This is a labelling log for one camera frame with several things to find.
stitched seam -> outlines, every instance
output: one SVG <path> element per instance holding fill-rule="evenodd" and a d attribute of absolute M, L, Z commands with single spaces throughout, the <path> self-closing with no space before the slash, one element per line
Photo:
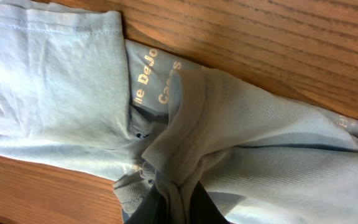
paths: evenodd
<path fill-rule="evenodd" d="M 185 144 L 186 140 L 194 133 L 194 131 L 197 129 L 198 125 L 200 124 L 200 117 L 202 116 L 202 114 L 204 114 L 204 110 L 206 108 L 206 102 L 208 100 L 208 94 L 206 94 L 208 92 L 208 85 L 209 85 L 209 80 L 206 77 L 205 78 L 205 89 L 204 89 L 204 95 L 205 95 L 205 101 L 203 103 L 203 107 L 201 112 L 199 113 L 198 119 L 196 124 L 192 127 L 192 129 L 190 130 L 190 132 L 186 135 L 186 137 L 183 139 L 183 141 L 180 143 L 180 145 L 174 150 L 173 154 L 171 154 L 171 156 L 168 158 L 168 162 L 164 165 L 163 169 L 166 170 L 168 165 L 171 163 L 171 160 L 174 159 L 177 154 L 179 149 Z"/>
<path fill-rule="evenodd" d="M 139 130 L 139 128 L 135 127 L 133 124 L 132 124 L 132 121 L 129 122 L 129 126 L 133 127 L 137 132 L 140 132 L 140 133 L 146 133 L 147 131 L 141 131 Z"/>
<path fill-rule="evenodd" d="M 87 35 L 98 35 L 98 34 L 121 34 L 120 30 L 91 32 L 91 33 L 87 33 L 87 34 L 68 34 L 68 33 L 64 33 L 64 32 L 56 32 L 56 31 L 43 30 L 43 29 L 28 29 L 28 28 L 12 26 L 12 25 L 7 25 L 7 24 L 0 24 L 0 26 L 12 28 L 12 29 L 27 30 L 27 31 L 32 31 L 32 32 L 42 32 L 42 33 L 46 33 L 46 34 L 61 34 L 61 35 L 70 35 L 70 36 L 87 36 Z"/>
<path fill-rule="evenodd" d="M 135 145 L 135 144 L 137 144 L 137 143 L 140 143 L 141 141 L 142 141 L 142 139 L 136 139 L 136 140 L 133 140 L 131 143 L 128 143 L 128 144 L 126 144 L 126 145 L 119 146 L 119 147 L 116 147 L 116 148 L 114 148 L 114 149 L 106 149 L 106 150 L 112 151 L 112 150 L 122 149 L 122 148 L 124 148 L 124 147 L 128 147 L 128 146 L 131 146 L 131 145 Z"/>
<path fill-rule="evenodd" d="M 43 22 L 43 21 L 25 21 L 23 19 L 15 19 L 15 18 L 4 17 L 4 16 L 0 16 L 0 18 L 15 20 L 15 21 L 22 22 L 22 23 L 41 23 L 41 24 L 47 24 L 47 25 L 52 25 L 52 26 L 63 26 L 63 27 L 72 27 L 72 28 L 91 28 L 91 27 L 100 27 L 100 26 L 104 26 L 104 25 L 107 25 L 107 26 L 121 25 L 121 23 L 119 23 L 119 22 L 109 22 L 109 23 L 105 23 L 105 24 L 98 24 L 96 26 L 69 26 L 69 25 L 63 25 L 63 24 L 57 24 L 57 23 L 51 23 L 51 22 Z"/>
<path fill-rule="evenodd" d="M 144 199 L 144 196 L 142 196 L 141 198 L 138 198 L 138 199 L 127 201 L 127 202 L 121 202 L 121 205 L 128 204 L 128 203 L 133 203 L 133 202 L 138 202 L 138 201 L 143 200 L 143 199 Z"/>

wood grain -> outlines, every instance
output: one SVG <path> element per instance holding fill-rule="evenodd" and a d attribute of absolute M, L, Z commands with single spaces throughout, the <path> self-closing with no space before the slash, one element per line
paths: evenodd
<path fill-rule="evenodd" d="M 120 11 L 128 39 L 358 119 L 358 1 L 53 1 Z M 0 220 L 120 223 L 111 184 L 0 158 Z"/>
<path fill-rule="evenodd" d="M 0 222 L 122 223 L 112 182 L 0 157 Z"/>
<path fill-rule="evenodd" d="M 358 1 L 54 2 L 120 11 L 128 39 L 358 119 Z"/>

folded clothing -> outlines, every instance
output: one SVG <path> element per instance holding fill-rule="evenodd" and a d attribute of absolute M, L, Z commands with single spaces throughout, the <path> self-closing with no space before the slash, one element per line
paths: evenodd
<path fill-rule="evenodd" d="M 124 40 L 118 12 L 0 0 L 0 156 L 153 183 L 189 223 L 200 181 L 233 223 L 358 222 L 358 121 Z"/>

cotton fabric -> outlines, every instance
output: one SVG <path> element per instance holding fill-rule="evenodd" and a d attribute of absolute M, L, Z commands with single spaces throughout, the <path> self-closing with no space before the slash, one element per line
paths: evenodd
<path fill-rule="evenodd" d="M 0 0 L 0 156 L 115 180 L 127 213 L 156 184 L 173 223 L 198 181 L 234 223 L 358 223 L 357 120 L 125 40 L 118 12 Z"/>

wooden surface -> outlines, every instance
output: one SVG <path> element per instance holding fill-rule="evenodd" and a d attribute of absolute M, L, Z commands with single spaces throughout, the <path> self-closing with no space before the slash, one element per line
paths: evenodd
<path fill-rule="evenodd" d="M 121 11 L 128 39 L 358 118 L 358 0 L 54 1 Z M 120 223 L 111 184 L 0 158 L 0 220 Z"/>
<path fill-rule="evenodd" d="M 122 217 L 110 180 L 0 157 L 0 222 L 120 224 Z"/>
<path fill-rule="evenodd" d="M 358 118 L 358 0 L 53 1 L 120 11 L 129 39 Z"/>

